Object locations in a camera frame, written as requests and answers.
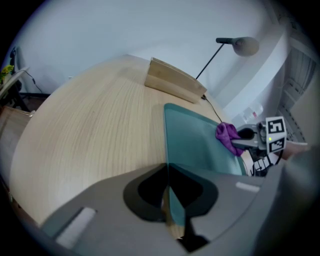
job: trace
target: green tray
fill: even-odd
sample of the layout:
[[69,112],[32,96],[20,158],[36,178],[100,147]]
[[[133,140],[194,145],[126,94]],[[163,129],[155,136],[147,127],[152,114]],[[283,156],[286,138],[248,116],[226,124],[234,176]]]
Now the green tray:
[[[216,139],[218,123],[181,106],[164,105],[167,164],[183,164],[212,172],[246,175],[241,157],[234,156]],[[184,208],[169,189],[170,212],[174,222],[185,225]]]

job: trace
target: lamp shade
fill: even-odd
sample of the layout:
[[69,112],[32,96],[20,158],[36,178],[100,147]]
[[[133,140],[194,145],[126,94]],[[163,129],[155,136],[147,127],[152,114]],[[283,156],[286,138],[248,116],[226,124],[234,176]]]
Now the lamp shade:
[[217,38],[215,41],[219,44],[232,45],[234,52],[243,57],[252,56],[259,50],[259,42],[249,36],[238,38]]

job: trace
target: power cord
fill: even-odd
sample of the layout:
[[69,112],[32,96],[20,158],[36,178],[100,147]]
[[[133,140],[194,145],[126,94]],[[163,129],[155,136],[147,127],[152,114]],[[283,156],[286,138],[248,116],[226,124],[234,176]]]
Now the power cord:
[[209,102],[209,104],[211,105],[211,107],[212,107],[212,109],[213,109],[214,113],[215,113],[215,114],[216,114],[216,116],[219,118],[220,122],[222,123],[222,120],[221,120],[220,116],[218,116],[218,114],[217,114],[217,112],[216,112],[216,110],[215,110],[214,106],[212,106],[212,104],[210,103],[210,101],[207,99],[206,95],[203,95],[203,96],[201,97],[201,99],[206,100],[207,102]]
[[36,85],[36,81],[35,81],[35,79],[34,79],[34,77],[33,77],[32,75],[30,75],[26,70],[19,70],[19,71],[15,72],[14,74],[19,73],[19,72],[26,72],[26,73],[29,75],[29,77],[32,78],[32,81],[33,81],[35,87],[37,87],[38,90],[39,90],[42,94],[44,94],[43,91]]

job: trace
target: wooden block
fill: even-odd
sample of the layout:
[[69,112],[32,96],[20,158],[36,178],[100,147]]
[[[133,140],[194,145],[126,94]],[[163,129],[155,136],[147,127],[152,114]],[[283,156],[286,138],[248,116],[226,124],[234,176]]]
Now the wooden block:
[[196,103],[207,89],[195,78],[159,59],[151,58],[144,85]]

